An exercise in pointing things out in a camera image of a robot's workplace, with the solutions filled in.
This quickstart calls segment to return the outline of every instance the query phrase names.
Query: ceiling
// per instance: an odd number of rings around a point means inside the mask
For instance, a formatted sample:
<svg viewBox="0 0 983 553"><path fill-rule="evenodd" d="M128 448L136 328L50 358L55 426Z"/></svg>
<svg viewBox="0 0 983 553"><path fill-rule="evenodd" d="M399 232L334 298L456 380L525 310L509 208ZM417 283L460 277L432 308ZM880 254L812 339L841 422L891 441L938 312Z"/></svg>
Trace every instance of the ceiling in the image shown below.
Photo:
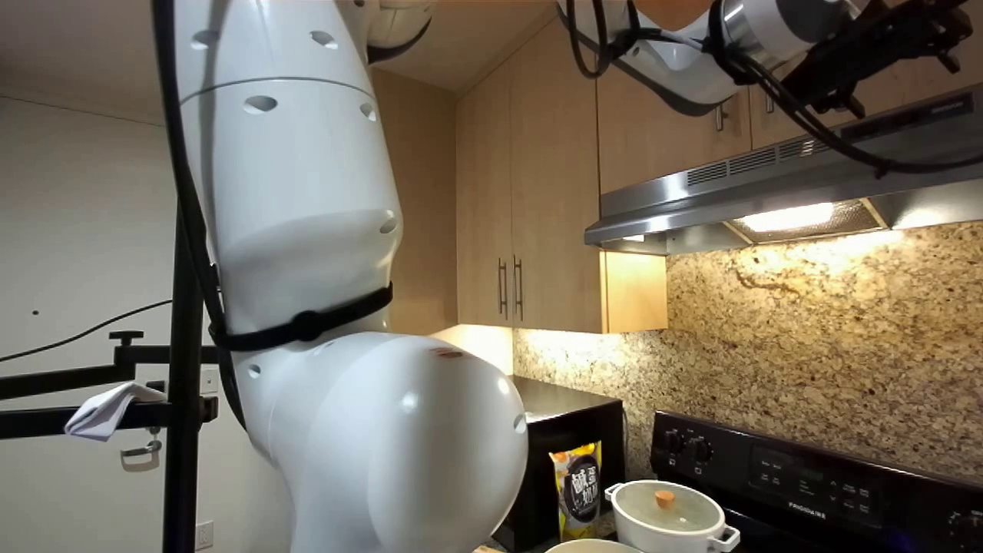
<svg viewBox="0 0 983 553"><path fill-rule="evenodd" d="M470 89L553 0L442 0L426 37L385 72ZM150 0L0 0L0 94L157 113Z"/></svg>

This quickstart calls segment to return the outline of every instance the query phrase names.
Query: stove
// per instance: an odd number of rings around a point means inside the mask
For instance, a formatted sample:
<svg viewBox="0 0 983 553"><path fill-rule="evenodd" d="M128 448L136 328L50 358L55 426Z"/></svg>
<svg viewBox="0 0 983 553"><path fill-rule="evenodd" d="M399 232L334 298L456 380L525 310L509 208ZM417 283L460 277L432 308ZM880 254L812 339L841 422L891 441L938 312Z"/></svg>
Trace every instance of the stove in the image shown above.
<svg viewBox="0 0 983 553"><path fill-rule="evenodd" d="M983 553L983 487L656 414L652 469L715 497L737 553Z"/></svg>

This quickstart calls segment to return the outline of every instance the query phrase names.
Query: white wall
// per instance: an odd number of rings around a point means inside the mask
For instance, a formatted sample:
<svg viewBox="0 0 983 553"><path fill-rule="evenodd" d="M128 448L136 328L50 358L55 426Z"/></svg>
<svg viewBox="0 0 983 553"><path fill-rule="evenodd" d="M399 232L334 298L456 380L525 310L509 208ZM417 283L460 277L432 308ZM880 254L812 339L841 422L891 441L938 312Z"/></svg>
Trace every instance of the white wall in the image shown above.
<svg viewBox="0 0 983 553"><path fill-rule="evenodd" d="M173 171L160 127L0 97L0 356L46 345L173 293ZM117 323L165 345L170 308ZM108 332L2 376L110 358ZM87 393L0 402L72 405ZM66 436L0 438L2 553L160 553L162 463L121 467L121 448ZM215 520L215 553L282 553L290 508L279 477L252 453L222 405L202 430L199 520Z"/></svg>

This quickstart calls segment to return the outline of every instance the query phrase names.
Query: range hood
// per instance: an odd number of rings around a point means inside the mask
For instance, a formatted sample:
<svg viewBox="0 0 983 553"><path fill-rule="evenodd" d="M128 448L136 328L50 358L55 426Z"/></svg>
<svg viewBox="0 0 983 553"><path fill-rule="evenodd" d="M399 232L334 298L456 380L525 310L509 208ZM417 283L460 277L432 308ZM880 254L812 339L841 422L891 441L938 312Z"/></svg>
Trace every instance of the range hood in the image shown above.
<svg viewBox="0 0 983 553"><path fill-rule="evenodd" d="M851 144L895 159L983 155L983 89L839 129ZM747 215L819 203L834 224L756 232ZM864 228L928 228L983 218L983 162L932 176L875 176L814 138L664 176L603 196L585 240L616 252L708 252Z"/></svg>

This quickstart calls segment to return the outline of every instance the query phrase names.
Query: cabinet door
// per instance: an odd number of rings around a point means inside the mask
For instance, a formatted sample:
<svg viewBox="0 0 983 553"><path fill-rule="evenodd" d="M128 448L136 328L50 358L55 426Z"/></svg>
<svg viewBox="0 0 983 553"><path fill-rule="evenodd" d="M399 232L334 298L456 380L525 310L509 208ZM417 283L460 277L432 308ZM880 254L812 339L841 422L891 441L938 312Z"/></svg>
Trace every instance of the cabinet door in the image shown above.
<svg viewBox="0 0 983 553"><path fill-rule="evenodd" d="M704 116L677 113L625 72L599 79L603 190L620 190L749 149L747 94Z"/></svg>
<svg viewBox="0 0 983 553"><path fill-rule="evenodd" d="M402 246L394 264L397 332L429 334L456 323L456 94L381 77L394 176L402 203Z"/></svg>
<svg viewBox="0 0 983 553"><path fill-rule="evenodd" d="M974 37L969 37L955 48L962 72L950 74L938 57L897 62L895 68L889 68L857 85L857 97L868 116L983 83L983 65L979 65L979 57L983 57L983 3L972 0L962 9L974 21ZM770 97L759 89L752 93L749 112L752 112L752 147L769 147L769 144L805 135L788 113L773 112ZM844 112L823 113L826 127L841 127L851 120L853 116Z"/></svg>
<svg viewBox="0 0 983 553"><path fill-rule="evenodd" d="M513 74L494 72L457 104L457 323L509 319Z"/></svg>
<svg viewBox="0 0 983 553"><path fill-rule="evenodd" d="M509 65L515 325L595 332L599 252L585 246L585 228L599 215L595 85L574 68L560 21Z"/></svg>

